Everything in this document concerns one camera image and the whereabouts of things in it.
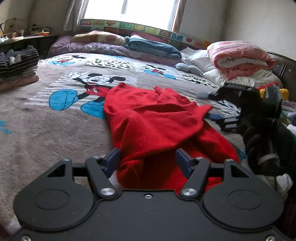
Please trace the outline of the black gloved right hand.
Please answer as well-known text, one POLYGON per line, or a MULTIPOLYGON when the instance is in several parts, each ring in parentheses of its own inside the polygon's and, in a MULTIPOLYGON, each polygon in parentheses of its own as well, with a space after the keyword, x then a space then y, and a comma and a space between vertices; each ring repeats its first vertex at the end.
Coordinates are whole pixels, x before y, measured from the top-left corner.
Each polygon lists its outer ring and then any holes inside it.
POLYGON ((295 181, 295 135, 277 120, 243 118, 240 125, 248 166, 256 175, 295 181))

